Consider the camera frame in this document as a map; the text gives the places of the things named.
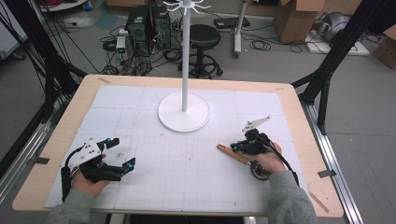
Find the hand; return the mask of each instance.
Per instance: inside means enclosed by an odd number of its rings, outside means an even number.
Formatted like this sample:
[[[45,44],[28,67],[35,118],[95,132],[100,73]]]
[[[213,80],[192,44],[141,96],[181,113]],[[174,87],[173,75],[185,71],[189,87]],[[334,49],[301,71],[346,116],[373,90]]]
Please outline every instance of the hand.
[[[282,154],[282,148],[277,143],[273,143],[273,146],[276,148],[277,152]],[[283,161],[274,152],[248,156],[248,158],[258,161],[263,168],[271,173],[286,171]]]
[[[100,180],[97,183],[92,183],[91,180],[86,179],[84,174],[78,170],[73,176],[73,189],[81,190],[82,192],[96,198],[98,194],[110,183],[108,180]]]

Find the white grid paper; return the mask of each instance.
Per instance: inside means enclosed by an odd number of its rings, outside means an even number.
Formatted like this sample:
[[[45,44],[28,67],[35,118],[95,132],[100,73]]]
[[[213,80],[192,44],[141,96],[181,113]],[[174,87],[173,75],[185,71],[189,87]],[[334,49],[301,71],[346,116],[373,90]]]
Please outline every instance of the white grid paper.
[[[258,130],[282,146],[284,157],[306,184],[279,97],[275,93],[190,90],[205,99],[210,121],[193,133],[175,133],[161,124],[158,106],[179,89],[102,86],[65,155],[93,137],[118,137],[104,151],[105,162],[121,166],[136,157],[135,169],[112,182],[93,208],[170,213],[266,214],[270,186],[255,179],[247,165],[225,155],[216,145],[244,140],[248,121],[270,116]],[[62,202],[60,172],[46,207]]]

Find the computer tower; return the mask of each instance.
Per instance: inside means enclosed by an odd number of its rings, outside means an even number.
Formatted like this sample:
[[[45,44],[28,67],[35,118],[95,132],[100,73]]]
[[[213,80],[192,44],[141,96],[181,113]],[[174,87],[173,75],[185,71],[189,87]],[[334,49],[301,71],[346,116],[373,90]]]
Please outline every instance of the computer tower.
[[[149,56],[153,38],[149,7],[132,6],[124,30],[128,31],[134,55]]]
[[[165,4],[157,3],[151,7],[154,36],[157,45],[164,48],[171,48],[171,28],[170,17]]]

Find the white stand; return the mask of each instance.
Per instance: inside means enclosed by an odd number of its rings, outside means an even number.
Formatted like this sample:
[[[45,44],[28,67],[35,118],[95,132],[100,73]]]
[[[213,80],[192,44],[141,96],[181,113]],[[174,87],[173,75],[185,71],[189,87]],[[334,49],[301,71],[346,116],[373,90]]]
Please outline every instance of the white stand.
[[[242,0],[242,6],[241,6],[241,11],[239,12],[239,21],[238,21],[238,26],[236,27],[235,31],[235,43],[234,43],[234,51],[235,51],[235,57],[238,58],[239,54],[242,52],[241,50],[241,29],[242,29],[242,21],[244,20],[245,17],[245,10],[247,8],[247,3],[248,0]]]
[[[191,8],[198,12],[191,0],[180,1],[175,4],[167,4],[168,6],[177,6],[170,11],[178,10],[184,7],[183,18],[183,83],[182,94],[180,92],[173,93],[165,97],[158,108],[158,115],[161,122],[166,127],[177,132],[193,132],[204,127],[210,119],[210,109],[207,102],[199,96],[188,94],[189,91],[189,58],[190,58],[190,24],[191,24]]]
[[[160,120],[171,130],[189,133],[204,127],[210,119],[207,102],[200,96],[189,94],[188,110],[182,111],[182,94],[175,92],[163,99],[158,108]]]

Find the gray sleeve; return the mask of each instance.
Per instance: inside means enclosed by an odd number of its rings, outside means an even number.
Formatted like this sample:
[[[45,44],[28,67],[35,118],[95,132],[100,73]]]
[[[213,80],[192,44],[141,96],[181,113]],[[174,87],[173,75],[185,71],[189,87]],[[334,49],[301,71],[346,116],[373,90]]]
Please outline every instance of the gray sleeve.
[[[82,224],[90,222],[90,209],[95,199],[86,193],[70,189],[63,204],[52,208],[47,224]]]
[[[271,196],[268,205],[269,223],[317,223],[314,206],[305,191],[299,188],[291,171],[274,173],[269,178]]]

